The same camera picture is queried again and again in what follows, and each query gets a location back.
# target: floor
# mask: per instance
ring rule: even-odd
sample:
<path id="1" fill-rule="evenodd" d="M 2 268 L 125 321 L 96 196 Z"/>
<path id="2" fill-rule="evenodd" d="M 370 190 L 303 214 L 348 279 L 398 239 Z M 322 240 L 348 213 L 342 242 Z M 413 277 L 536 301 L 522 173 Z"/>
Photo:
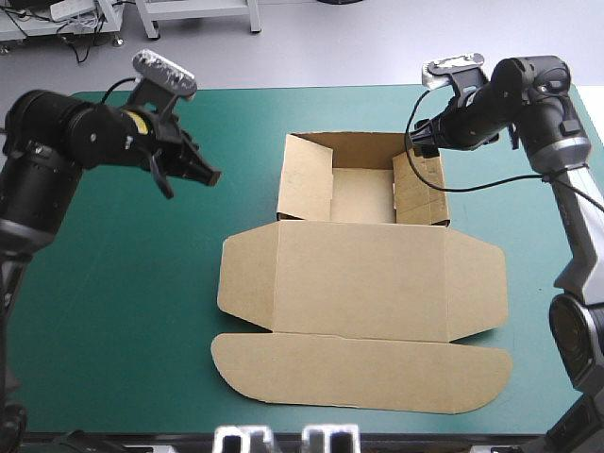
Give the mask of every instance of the floor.
<path id="1" fill-rule="evenodd" d="M 160 23 L 157 42 L 146 38 L 136 7 L 128 6 L 126 44 L 94 48 L 80 66 L 55 38 L 1 57 L 0 115 L 34 88 L 103 90 L 131 74 L 130 59 L 144 47 L 191 70 L 202 88 L 419 83 L 422 62 L 467 51 L 486 57 L 487 73 L 505 57 L 556 54 L 569 63 L 576 85 L 604 85 L 601 2 L 568 3 L 264 0 L 258 35 L 249 33 L 246 17 L 191 19 Z"/>

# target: unfolded cardboard box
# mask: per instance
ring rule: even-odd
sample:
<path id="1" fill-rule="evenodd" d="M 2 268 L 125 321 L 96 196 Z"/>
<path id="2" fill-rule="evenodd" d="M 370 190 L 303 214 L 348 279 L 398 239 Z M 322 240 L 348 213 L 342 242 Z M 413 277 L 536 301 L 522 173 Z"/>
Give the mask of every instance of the unfolded cardboard box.
<path id="1" fill-rule="evenodd" d="M 445 194 L 419 181 L 402 151 L 402 134 L 287 136 L 279 220 L 224 245 L 220 309 L 275 332 L 214 340 L 235 390 L 446 413 L 501 392 L 505 351 L 449 342 L 505 322 L 503 253 L 445 227 Z M 440 157 L 414 159 L 444 183 Z"/>

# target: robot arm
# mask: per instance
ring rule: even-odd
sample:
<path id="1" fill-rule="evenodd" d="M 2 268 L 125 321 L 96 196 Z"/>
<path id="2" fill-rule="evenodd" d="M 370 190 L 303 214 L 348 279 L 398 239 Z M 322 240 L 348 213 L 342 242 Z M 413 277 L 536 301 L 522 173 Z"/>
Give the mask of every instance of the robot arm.
<path id="1" fill-rule="evenodd" d="M 10 109 L 0 172 L 0 453 L 16 451 L 25 409 L 8 403 L 6 324 L 25 268 L 55 239 L 83 170 L 98 165 L 141 167 L 167 198 L 168 176 L 213 186 L 220 172 L 198 153 L 178 124 L 176 102 L 194 96 L 194 76 L 150 50 L 139 52 L 140 82 L 120 108 L 55 92 L 28 92 Z"/>
<path id="2" fill-rule="evenodd" d="M 591 144 L 568 95 L 570 72 L 557 57 L 504 59 L 488 81 L 482 62 L 469 54 L 425 65 L 425 85 L 451 84 L 455 96 L 416 126 L 411 142 L 474 150 L 507 128 L 512 146 L 522 142 L 532 169 L 552 185 L 573 258 L 556 279 L 564 293 L 552 301 L 549 321 L 583 396 L 545 437 L 521 450 L 604 451 L 604 200 L 586 164 Z"/>

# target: green tabletop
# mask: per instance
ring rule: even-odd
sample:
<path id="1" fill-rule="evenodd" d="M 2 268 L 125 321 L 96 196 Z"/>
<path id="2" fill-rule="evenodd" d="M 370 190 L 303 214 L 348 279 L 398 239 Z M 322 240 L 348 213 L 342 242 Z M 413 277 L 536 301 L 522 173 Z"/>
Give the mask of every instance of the green tabletop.
<path id="1" fill-rule="evenodd" d="M 54 244 L 29 267 L 9 327 L 15 395 L 30 430 L 211 432 L 221 424 L 358 423 L 364 432 L 524 433 L 549 428 L 579 394 L 549 332 L 552 282 L 570 253 L 549 186 L 521 181 L 451 194 L 451 227 L 503 248 L 510 319 L 462 343 L 510 351 L 512 378 L 486 407 L 459 415 L 268 405 L 221 379 L 210 343 L 221 332 L 260 331 L 221 313 L 223 239 L 275 220 L 285 134 L 402 131 L 420 86 L 202 91 L 181 122 L 223 170 L 207 188 L 173 180 L 166 201 L 151 176 L 128 168 L 87 173 Z M 432 93 L 418 118 L 452 95 Z M 602 144 L 573 92 L 604 180 Z M 100 93 L 81 97 L 98 100 Z M 126 99 L 116 93 L 111 102 Z M 530 171 L 505 136 L 479 151 L 444 151 L 451 186 Z"/>

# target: cardboard box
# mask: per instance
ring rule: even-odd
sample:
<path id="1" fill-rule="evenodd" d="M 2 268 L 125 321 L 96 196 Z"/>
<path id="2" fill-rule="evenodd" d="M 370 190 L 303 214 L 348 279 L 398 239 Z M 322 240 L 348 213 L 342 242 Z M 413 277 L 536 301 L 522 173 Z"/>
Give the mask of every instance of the cardboard box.
<path id="1" fill-rule="evenodd" d="M 505 386 L 505 351 L 449 343 L 505 322 L 503 253 L 445 227 L 446 196 L 411 171 L 403 140 L 287 136 L 279 220 L 228 238 L 223 250 L 218 306 L 275 332 L 214 340 L 214 362 L 238 392 L 457 413 Z M 444 183 L 439 156 L 414 159 Z"/>
<path id="2" fill-rule="evenodd" d="M 288 135 L 277 218 L 448 225 L 446 195 L 417 179 L 402 151 L 403 134 Z M 444 183 L 440 157 L 415 162 L 423 175 Z"/>

